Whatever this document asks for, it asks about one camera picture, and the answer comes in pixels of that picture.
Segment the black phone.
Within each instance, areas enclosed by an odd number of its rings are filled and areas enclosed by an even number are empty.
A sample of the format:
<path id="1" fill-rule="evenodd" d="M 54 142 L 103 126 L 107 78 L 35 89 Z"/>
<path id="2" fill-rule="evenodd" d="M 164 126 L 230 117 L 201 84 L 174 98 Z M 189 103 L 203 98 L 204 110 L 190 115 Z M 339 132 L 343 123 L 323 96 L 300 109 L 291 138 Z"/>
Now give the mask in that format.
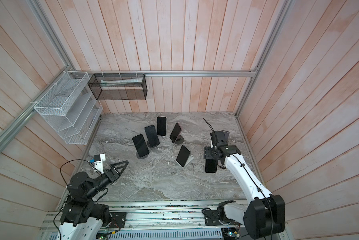
<path id="1" fill-rule="evenodd" d="M 218 168 L 217 160 L 206 160 L 205 161 L 205 173 L 216 173 Z"/>

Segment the white folding stand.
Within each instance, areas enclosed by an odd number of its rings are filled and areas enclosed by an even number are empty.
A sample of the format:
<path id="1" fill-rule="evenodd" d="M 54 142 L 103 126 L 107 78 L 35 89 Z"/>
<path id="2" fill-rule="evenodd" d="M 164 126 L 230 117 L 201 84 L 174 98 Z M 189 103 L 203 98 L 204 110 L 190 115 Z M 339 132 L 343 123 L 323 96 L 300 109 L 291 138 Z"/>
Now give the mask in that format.
<path id="1" fill-rule="evenodd" d="M 183 160 L 183 161 L 179 161 L 178 164 L 184 168 L 185 166 L 187 166 L 192 160 L 194 159 L 193 155 L 189 155 L 189 157 L 187 158 L 187 160 Z"/>

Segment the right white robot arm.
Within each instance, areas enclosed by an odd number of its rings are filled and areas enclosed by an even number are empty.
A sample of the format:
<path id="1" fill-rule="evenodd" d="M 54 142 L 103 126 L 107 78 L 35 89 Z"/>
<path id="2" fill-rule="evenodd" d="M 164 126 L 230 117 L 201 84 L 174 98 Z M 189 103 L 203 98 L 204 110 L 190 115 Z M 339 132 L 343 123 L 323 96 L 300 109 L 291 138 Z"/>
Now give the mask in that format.
<path id="1" fill-rule="evenodd" d="M 233 200 L 221 202 L 217 210 L 207 213 L 205 218 L 220 225 L 239 223 L 254 240 L 272 237 L 285 230 L 285 201 L 280 195 L 273 195 L 260 182 L 235 145 L 204 147 L 204 158 L 207 161 L 222 161 L 248 201 L 247 206 Z"/>

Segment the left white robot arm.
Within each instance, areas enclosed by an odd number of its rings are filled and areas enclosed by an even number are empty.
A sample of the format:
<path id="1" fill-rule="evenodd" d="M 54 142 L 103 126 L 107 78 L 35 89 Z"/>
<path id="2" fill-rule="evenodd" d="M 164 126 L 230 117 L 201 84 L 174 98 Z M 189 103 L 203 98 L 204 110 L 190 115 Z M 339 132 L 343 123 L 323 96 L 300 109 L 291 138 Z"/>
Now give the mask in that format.
<path id="1" fill-rule="evenodd" d="M 93 198 L 115 183 L 123 174 L 129 161 L 111 164 L 95 179 L 86 172 L 73 175 L 67 184 L 68 196 L 60 211 L 59 240 L 94 240 L 101 228 L 112 224 L 108 205 L 99 204 Z"/>

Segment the dark round stand front left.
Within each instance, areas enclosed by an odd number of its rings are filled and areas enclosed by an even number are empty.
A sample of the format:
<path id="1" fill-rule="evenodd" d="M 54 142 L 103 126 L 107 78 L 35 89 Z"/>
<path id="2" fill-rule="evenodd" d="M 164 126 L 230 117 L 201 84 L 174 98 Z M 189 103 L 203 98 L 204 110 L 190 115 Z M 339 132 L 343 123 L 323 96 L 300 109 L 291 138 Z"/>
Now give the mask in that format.
<path id="1" fill-rule="evenodd" d="M 142 160 L 142 159 L 146 159 L 146 158 L 148 157 L 148 155 L 149 155 L 149 154 L 146 154 L 146 155 L 140 156 L 140 155 L 138 154 L 138 152 L 136 153 L 136 157 L 137 157 L 138 159 L 140 159 L 140 160 Z"/>

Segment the green-edged phone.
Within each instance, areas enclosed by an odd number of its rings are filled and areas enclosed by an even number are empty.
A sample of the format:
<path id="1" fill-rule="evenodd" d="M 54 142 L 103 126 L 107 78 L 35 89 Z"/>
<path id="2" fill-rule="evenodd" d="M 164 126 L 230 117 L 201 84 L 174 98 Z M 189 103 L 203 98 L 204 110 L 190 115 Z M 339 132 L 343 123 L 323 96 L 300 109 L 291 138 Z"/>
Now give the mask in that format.
<path id="1" fill-rule="evenodd" d="M 149 154 L 149 149 L 142 134 L 132 137 L 132 141 L 140 156 Z"/>

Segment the blue-edged phone on stand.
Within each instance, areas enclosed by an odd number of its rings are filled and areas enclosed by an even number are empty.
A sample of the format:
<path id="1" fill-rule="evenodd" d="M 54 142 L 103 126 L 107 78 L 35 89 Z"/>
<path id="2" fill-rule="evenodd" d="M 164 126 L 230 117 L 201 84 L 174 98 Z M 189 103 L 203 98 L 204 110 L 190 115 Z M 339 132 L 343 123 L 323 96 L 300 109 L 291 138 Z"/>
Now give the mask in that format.
<path id="1" fill-rule="evenodd" d="M 148 143 L 151 148 L 157 147 L 160 142 L 154 125 L 144 128 Z"/>

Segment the dark round stand pink phone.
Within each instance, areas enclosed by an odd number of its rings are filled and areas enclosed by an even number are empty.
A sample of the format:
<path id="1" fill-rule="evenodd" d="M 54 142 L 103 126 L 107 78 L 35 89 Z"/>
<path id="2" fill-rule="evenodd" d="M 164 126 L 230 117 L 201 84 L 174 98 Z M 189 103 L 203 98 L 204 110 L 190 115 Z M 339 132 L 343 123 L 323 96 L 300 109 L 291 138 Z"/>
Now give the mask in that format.
<path id="1" fill-rule="evenodd" d="M 182 135 L 179 135 L 177 139 L 174 141 L 174 144 L 181 145 L 184 142 L 184 137 Z"/>

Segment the pink-edged phone on stand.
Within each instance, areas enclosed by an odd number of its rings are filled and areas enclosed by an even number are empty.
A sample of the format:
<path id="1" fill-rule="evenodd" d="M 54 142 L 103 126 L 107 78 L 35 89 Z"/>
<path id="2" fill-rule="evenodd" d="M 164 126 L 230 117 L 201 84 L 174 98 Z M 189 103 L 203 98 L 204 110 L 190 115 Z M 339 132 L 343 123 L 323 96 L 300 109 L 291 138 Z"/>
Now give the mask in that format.
<path id="1" fill-rule="evenodd" d="M 172 132 L 170 133 L 170 140 L 171 142 L 174 144 L 174 141 L 177 139 L 177 137 L 179 135 L 181 135 L 182 132 L 182 127 L 180 126 L 179 123 L 175 123 L 174 128 L 172 130 Z"/>

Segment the white-edged phone on stand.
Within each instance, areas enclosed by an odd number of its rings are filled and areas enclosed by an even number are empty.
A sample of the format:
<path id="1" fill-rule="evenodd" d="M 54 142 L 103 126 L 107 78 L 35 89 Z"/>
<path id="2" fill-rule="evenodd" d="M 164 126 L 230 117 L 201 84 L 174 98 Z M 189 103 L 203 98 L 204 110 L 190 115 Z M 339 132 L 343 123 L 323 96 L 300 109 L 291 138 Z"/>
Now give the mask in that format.
<path id="1" fill-rule="evenodd" d="M 158 136 L 166 136 L 166 117 L 156 118 L 156 131 Z"/>

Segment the grey ventilation grille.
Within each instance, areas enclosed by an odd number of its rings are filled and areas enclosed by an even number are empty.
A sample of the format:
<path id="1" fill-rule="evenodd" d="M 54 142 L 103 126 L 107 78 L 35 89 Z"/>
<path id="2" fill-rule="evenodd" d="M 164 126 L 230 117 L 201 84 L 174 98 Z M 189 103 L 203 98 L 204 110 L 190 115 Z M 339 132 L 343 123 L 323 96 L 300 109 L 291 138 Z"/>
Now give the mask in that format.
<path id="1" fill-rule="evenodd" d="M 133 230 L 120 231 L 109 240 L 223 240 L 221 229 Z"/>

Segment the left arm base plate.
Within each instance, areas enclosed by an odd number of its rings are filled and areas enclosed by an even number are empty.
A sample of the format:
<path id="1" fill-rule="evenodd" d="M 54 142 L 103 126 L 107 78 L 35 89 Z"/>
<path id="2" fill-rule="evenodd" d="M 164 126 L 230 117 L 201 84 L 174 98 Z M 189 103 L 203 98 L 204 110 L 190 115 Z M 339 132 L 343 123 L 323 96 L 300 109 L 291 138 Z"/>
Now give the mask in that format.
<path id="1" fill-rule="evenodd" d="M 126 221 L 126 212 L 114 212 L 110 213 L 110 229 L 123 229 Z"/>

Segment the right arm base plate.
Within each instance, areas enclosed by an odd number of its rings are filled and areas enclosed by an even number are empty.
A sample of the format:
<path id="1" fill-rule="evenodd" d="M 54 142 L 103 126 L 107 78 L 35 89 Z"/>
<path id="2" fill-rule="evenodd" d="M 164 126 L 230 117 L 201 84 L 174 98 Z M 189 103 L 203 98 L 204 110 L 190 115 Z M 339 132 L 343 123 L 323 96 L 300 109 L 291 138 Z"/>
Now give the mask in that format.
<path id="1" fill-rule="evenodd" d="M 229 223 L 221 220 L 220 212 L 218 210 L 211 210 L 210 208 L 202 209 L 206 226 L 226 226 Z"/>

